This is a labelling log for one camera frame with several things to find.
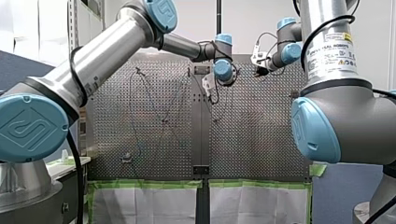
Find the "warning label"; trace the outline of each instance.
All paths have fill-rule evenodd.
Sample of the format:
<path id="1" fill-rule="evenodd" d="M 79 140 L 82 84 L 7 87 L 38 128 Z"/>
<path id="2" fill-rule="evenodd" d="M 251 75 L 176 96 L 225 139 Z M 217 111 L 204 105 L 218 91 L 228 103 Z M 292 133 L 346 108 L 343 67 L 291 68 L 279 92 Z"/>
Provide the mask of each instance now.
<path id="1" fill-rule="evenodd" d="M 352 35 L 348 33 L 333 33 L 333 34 L 326 34 L 324 36 L 324 41 L 329 42 L 332 40 L 347 40 L 352 42 Z"/>
<path id="2" fill-rule="evenodd" d="M 308 77 L 323 77 L 334 71 L 357 72 L 353 45 L 347 40 L 325 42 L 306 53 Z"/>

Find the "blue joint cap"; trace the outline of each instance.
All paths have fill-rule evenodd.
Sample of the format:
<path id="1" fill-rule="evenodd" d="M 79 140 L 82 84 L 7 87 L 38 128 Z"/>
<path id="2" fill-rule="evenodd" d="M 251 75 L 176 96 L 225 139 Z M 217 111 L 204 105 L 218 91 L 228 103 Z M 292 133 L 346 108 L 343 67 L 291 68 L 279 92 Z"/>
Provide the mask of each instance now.
<path id="1" fill-rule="evenodd" d="M 232 45 L 233 44 L 233 36 L 232 35 L 219 34 L 219 35 L 216 35 L 215 40 L 223 42 L 223 43 L 226 43 L 228 45 Z"/>
<path id="2" fill-rule="evenodd" d="M 277 23 L 277 29 L 280 30 L 283 27 L 285 27 L 285 26 L 287 26 L 289 24 L 292 24 L 292 23 L 296 23 L 296 19 L 294 19 L 293 17 L 283 18 L 281 21 L 279 21 Z"/>
<path id="3" fill-rule="evenodd" d="M 172 0 L 145 0 L 148 15 L 164 34 L 176 29 L 177 11 Z"/>
<path id="4" fill-rule="evenodd" d="M 33 94 L 0 98 L 0 161 L 38 161 L 55 152 L 69 130 L 62 108 Z"/>
<path id="5" fill-rule="evenodd" d="M 294 142 L 311 161 L 337 163 L 341 160 L 338 138 L 326 115 L 312 100 L 300 97 L 291 106 Z"/>
<path id="6" fill-rule="evenodd" d="M 227 82 L 233 78 L 233 68 L 231 63 L 225 59 L 219 59 L 215 62 L 214 66 L 215 77 L 222 81 Z"/>
<path id="7" fill-rule="evenodd" d="M 291 64 L 299 60 L 301 56 L 301 47 L 299 44 L 291 43 L 282 49 L 280 58 L 284 64 Z"/>

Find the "pegboard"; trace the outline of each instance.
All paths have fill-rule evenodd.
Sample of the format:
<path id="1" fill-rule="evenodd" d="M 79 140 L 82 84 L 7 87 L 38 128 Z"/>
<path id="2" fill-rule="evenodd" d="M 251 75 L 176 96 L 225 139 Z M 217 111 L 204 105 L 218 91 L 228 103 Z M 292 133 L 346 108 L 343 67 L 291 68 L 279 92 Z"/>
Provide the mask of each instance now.
<path id="1" fill-rule="evenodd" d="M 241 74 L 230 88 L 219 88 L 212 109 L 210 176 L 305 181 L 309 164 L 294 145 L 290 108 L 292 91 L 306 76 L 299 63 L 266 77 L 253 77 L 249 57 L 234 59 Z"/>
<path id="2" fill-rule="evenodd" d="M 200 92 L 192 90 L 197 83 L 188 74 L 190 61 L 135 55 L 87 109 L 92 118 L 87 142 L 93 142 L 88 148 L 97 153 L 90 179 L 193 179 L 193 165 L 207 157 L 209 164 L 202 165 L 209 165 L 208 178 L 305 181 L 309 162 L 293 144 L 290 127 L 290 92 L 306 83 L 300 65 L 288 66 L 282 76 L 254 77 L 248 55 L 235 56 L 234 63 L 241 74 L 231 88 L 219 87 L 219 103 L 201 101 L 203 109 L 194 110 L 192 98 Z M 209 148 L 201 148 L 206 155 L 195 153 L 192 145 L 194 129 L 204 127 L 192 123 L 200 113 L 211 114 L 202 120 L 209 131 L 199 134 L 209 142 L 202 144 Z M 134 159 L 122 163 L 127 153 Z"/>
<path id="3" fill-rule="evenodd" d="M 191 179 L 190 61 L 134 56 L 93 96 L 92 179 Z M 127 153 L 131 161 L 121 162 Z"/>

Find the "white cloth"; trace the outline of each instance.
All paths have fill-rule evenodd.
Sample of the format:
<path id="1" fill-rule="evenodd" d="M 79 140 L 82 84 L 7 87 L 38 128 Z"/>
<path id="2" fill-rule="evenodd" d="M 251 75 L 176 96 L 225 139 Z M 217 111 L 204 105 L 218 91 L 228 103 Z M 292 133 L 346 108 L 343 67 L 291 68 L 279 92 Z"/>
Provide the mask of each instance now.
<path id="1" fill-rule="evenodd" d="M 211 188 L 211 224 L 305 224 L 308 189 Z"/>
<path id="2" fill-rule="evenodd" d="M 97 189 L 93 224 L 195 224 L 197 189 Z"/>

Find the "metal pole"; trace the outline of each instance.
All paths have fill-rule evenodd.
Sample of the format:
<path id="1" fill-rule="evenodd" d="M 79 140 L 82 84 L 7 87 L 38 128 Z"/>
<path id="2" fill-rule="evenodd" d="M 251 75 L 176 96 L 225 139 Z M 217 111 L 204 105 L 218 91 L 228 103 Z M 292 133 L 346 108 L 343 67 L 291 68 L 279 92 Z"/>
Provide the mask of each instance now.
<path id="1" fill-rule="evenodd" d="M 217 10 L 217 34 L 221 34 L 221 0 L 218 0 Z"/>

